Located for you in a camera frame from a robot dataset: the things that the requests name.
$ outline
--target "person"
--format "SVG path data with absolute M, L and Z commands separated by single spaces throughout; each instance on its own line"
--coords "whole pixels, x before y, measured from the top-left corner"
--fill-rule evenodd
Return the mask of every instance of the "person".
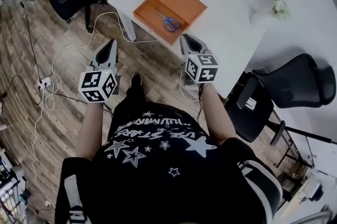
M 237 138 L 213 84 L 201 92 L 209 136 L 188 113 L 146 101 L 139 74 L 126 93 L 103 146 L 103 106 L 87 106 L 76 157 L 63 162 L 56 224 L 270 222 L 238 165 L 264 164 Z

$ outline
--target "wooden floor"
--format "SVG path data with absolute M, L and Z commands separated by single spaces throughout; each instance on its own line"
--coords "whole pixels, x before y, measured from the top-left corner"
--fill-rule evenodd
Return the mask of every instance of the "wooden floor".
M 85 46 L 90 35 L 85 30 L 84 13 L 78 12 L 71 23 L 60 19 L 48 0 L 23 1 L 31 27 L 32 41 L 36 53 L 41 78 L 52 77 L 52 61 L 56 51 L 68 42 Z M 99 13 L 113 11 L 110 6 L 92 6 L 92 22 Z M 5 92 L 11 78 L 19 74 L 28 86 L 35 101 L 39 101 L 36 83 L 37 69 L 29 43 L 24 10 L 18 0 L 6 0 L 0 8 L 0 92 Z M 136 28 L 137 40 L 150 40 L 139 27 Z M 69 45 L 62 49 L 55 62 L 55 73 L 60 82 L 60 93 L 73 98 L 81 98 L 77 86 L 80 73 L 92 56 L 92 51 L 109 39 L 118 41 L 118 74 L 122 75 L 119 96 L 110 98 L 109 106 L 114 109 L 125 97 L 129 81 L 134 72 L 140 72 L 144 78 L 146 96 L 154 102 L 166 103 L 187 111 L 196 117 L 198 102 L 189 102 L 182 97 L 179 90 L 179 77 L 182 61 L 160 43 L 128 43 L 123 40 L 117 17 L 104 15 L 97 22 L 93 41 L 89 48 L 80 49 Z M 46 195 L 56 201 L 61 165 L 64 158 L 75 155 L 75 144 L 85 105 L 60 96 L 55 97 L 56 107 L 53 111 L 44 108 L 43 116 L 37 124 L 37 141 L 35 152 L 37 161 L 35 169 L 37 182 Z M 34 141 L 34 123 L 41 112 L 41 105 L 35 106 L 29 99 L 22 82 L 16 78 L 3 99 L 2 121 L 8 130 L 0 132 L 0 142 L 5 146 L 15 163 L 20 163 L 25 170 L 28 189 L 32 193 L 28 206 L 33 209 L 45 209 L 46 198 L 38 189 L 31 162 L 34 158 L 32 143 Z M 104 113 L 103 143 L 110 126 L 110 115 Z M 201 126 L 205 128 L 204 116 Z M 279 161 L 286 150 L 281 140 L 277 147 L 269 142 L 272 133 L 264 131 L 250 146 L 255 153 L 271 167 L 276 175 L 288 171 L 292 162 L 284 161 L 279 169 L 274 164 Z M 40 213 L 44 219 L 54 222 L 54 211 Z

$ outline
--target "white star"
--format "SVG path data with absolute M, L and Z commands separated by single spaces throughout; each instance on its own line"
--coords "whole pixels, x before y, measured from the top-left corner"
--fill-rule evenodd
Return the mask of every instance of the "white star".
M 178 174 L 180 174 L 178 172 L 178 168 L 170 168 L 170 171 L 168 172 L 169 174 L 172 174 L 173 177 L 177 176 Z
M 166 151 L 166 149 L 167 149 L 168 147 L 171 147 L 171 146 L 169 145 L 169 142 L 168 142 L 168 141 L 166 141 L 166 142 L 161 141 L 161 143 L 162 143 L 162 144 L 161 144 L 159 147 L 163 148 L 165 151 Z
M 186 151 L 197 151 L 199 155 L 201 155 L 203 158 L 206 158 L 206 150 L 212 150 L 215 149 L 215 145 L 210 145 L 206 143 L 206 137 L 201 136 L 199 139 L 192 140 L 190 138 L 183 138 L 186 142 L 190 144 L 190 147 L 186 149 Z
M 122 163 L 131 162 L 132 165 L 135 166 L 136 168 L 138 166 L 138 159 L 146 157 L 145 155 L 138 152 L 138 147 L 136 147 L 132 151 L 123 150 L 123 152 L 126 154 L 126 158 L 123 160 Z
M 114 150 L 115 158 L 117 158 L 121 148 L 130 147 L 130 146 L 124 144 L 124 142 L 125 141 L 121 141 L 121 142 L 114 141 L 114 144 L 112 146 L 108 147 L 107 149 L 105 149 L 104 152 Z
M 143 116 L 151 117 L 151 115 L 154 115 L 154 113 L 151 113 L 151 112 L 145 112 L 145 113 L 143 113 Z

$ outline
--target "black shoe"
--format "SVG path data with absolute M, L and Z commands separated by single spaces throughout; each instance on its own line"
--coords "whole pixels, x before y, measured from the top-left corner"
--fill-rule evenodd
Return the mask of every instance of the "black shoe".
M 139 73 L 135 73 L 133 74 L 130 83 L 131 86 L 142 86 L 143 78 Z

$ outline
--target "black t-shirt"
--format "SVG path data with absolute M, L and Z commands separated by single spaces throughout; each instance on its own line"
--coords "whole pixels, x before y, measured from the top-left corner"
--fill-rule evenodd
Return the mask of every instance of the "black t-shirt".
M 56 224 L 74 211 L 71 223 L 84 223 L 81 210 L 92 224 L 265 222 L 261 201 L 238 168 L 257 160 L 246 144 L 231 138 L 220 147 L 186 112 L 156 103 L 146 108 L 111 128 L 92 161 L 64 160 Z M 65 189 L 73 174 L 76 208 Z

